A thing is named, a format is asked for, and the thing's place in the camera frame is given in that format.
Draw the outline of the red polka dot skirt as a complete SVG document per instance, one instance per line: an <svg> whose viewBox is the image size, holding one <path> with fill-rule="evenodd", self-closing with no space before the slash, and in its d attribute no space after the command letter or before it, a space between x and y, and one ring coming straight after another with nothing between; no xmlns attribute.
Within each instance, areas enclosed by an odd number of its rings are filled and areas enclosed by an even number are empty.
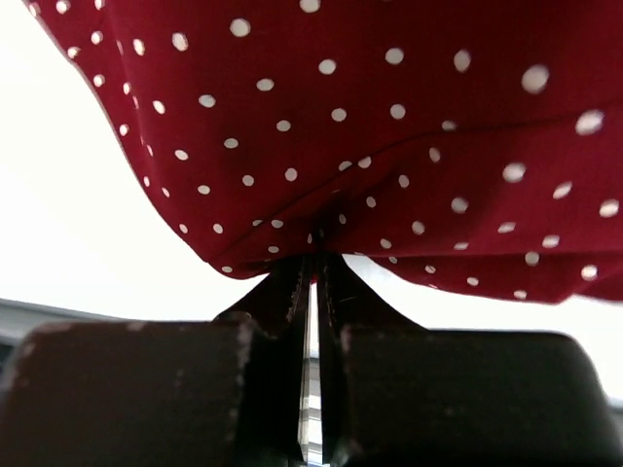
<svg viewBox="0 0 623 467"><path fill-rule="evenodd" d="M30 1L165 222L228 277L622 298L618 1Z"/></svg>

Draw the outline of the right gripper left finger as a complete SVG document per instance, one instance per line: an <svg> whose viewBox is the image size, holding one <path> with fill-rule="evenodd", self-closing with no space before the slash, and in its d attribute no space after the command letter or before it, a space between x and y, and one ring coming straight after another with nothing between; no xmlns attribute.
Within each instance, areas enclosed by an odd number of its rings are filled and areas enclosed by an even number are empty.
<svg viewBox="0 0 623 467"><path fill-rule="evenodd" d="M312 262L203 322L59 322L1 378L5 466L301 466Z"/></svg>

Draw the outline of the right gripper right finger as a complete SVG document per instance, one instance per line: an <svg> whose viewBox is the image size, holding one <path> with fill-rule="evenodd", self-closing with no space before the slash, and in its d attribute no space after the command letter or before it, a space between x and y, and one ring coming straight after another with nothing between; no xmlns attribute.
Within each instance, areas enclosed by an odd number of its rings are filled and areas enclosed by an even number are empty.
<svg viewBox="0 0 623 467"><path fill-rule="evenodd" d="M618 466L586 352L546 332L429 330L333 254L316 263L332 466Z"/></svg>

